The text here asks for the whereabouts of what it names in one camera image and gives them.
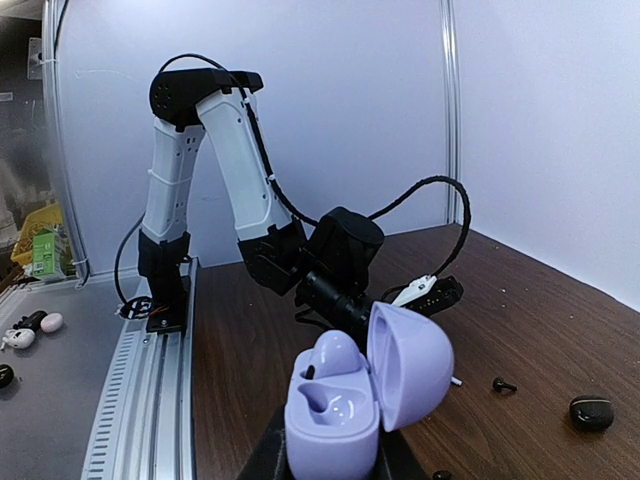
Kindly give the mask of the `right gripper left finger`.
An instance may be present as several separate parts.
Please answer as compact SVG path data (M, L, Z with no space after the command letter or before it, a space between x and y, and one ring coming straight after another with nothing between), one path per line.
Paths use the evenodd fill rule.
M239 480L285 480L290 478L286 453L283 405L279 406L252 454L238 475Z

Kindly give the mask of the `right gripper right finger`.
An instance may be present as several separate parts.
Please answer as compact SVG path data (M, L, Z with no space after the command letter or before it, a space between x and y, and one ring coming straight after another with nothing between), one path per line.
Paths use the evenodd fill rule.
M428 475L400 431L382 431L375 464L375 478L382 480L427 480Z

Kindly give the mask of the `lilac earbud charging case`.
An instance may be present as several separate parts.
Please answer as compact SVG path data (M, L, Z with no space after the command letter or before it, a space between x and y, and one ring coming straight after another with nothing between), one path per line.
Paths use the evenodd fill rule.
M432 320L376 302L368 323L367 389L323 387L294 378L284 409L286 453L296 479L366 479L382 431L412 425L446 396L454 351Z

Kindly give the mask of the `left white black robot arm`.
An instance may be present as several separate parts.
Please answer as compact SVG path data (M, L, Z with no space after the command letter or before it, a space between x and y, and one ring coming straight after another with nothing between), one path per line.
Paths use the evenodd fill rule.
M138 270L149 285L150 331L186 326L187 283L180 272L190 233L187 204L203 141L212 145L250 276L278 295L352 336L366 332L372 300L369 266L382 230L365 216L337 207L314 223L286 201L278 186L252 99L259 74L199 68L163 71L149 93L155 145L149 195L138 240Z

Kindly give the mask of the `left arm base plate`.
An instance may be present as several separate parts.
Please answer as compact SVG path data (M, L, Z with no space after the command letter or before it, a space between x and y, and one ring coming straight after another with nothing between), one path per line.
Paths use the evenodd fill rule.
M192 280L189 276L181 277L184 293L171 306L154 306L147 317L146 332L155 334L184 334L190 318Z

